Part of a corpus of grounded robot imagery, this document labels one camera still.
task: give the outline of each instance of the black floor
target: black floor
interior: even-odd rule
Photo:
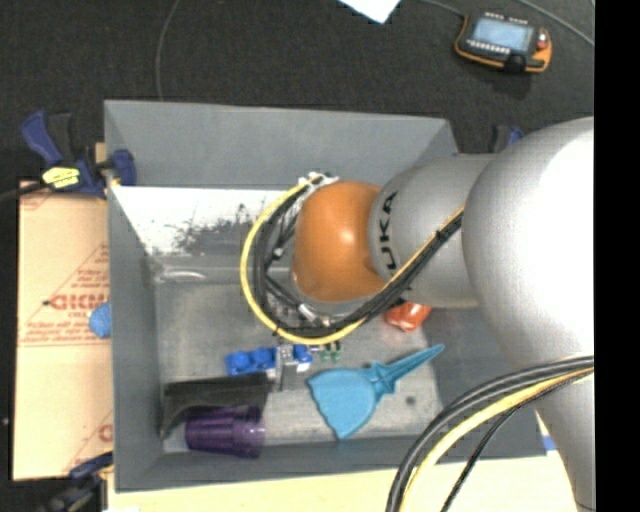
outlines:
[[[474,0],[441,0],[467,12]],[[594,34],[590,0],[532,0]],[[493,128],[525,133],[594,113],[594,51],[580,37],[515,0],[487,9],[551,32],[541,75],[499,73],[462,60],[454,14],[402,0],[384,25],[334,0],[9,1],[0,6],[0,192],[37,176],[40,159],[19,126],[33,111],[70,111],[75,141],[102,139],[105,98],[157,98],[233,105],[411,113],[448,119],[463,152],[487,152]],[[29,511],[66,482],[10,479],[15,370],[16,213],[0,204],[0,512]]]

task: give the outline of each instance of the purple plastic object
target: purple plastic object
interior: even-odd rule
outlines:
[[[190,450],[256,458],[265,438],[259,407],[218,407],[193,412],[187,418],[185,439]]]

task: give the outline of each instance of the display screen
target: display screen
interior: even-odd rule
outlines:
[[[471,38],[525,52],[529,48],[532,33],[533,28],[527,25],[482,18],[476,23]]]

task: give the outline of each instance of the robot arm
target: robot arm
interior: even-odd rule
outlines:
[[[462,232],[412,283],[409,300],[477,303],[515,368],[594,352],[593,118],[527,136],[499,155],[458,156],[390,181],[369,245],[388,279],[452,211]],[[594,379],[537,407],[580,510],[595,510]]]
[[[268,264],[261,253],[274,237],[278,248],[295,225],[296,290],[274,288],[272,295],[307,318],[297,328],[303,338],[285,333],[274,311],[261,311],[268,283],[255,299],[245,282],[245,295],[266,325],[310,344],[347,335],[401,297],[424,306],[479,306],[516,369],[593,354],[593,137],[593,118],[580,119],[497,155],[458,155],[407,170],[382,189],[338,182],[314,191],[321,180],[313,178],[272,208],[286,216],[300,198],[294,221],[283,224],[282,217],[279,224],[267,211],[252,228],[266,226],[254,252],[254,280],[262,283]],[[442,228],[461,207],[461,229]],[[245,281],[252,233],[243,251]],[[421,260],[428,264],[414,265],[435,241],[438,250]],[[401,280],[409,267],[411,280]],[[581,511],[595,510],[594,409],[594,379],[538,406]]]

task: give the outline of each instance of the white paper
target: white paper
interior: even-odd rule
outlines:
[[[367,18],[384,23],[400,0],[341,0]]]

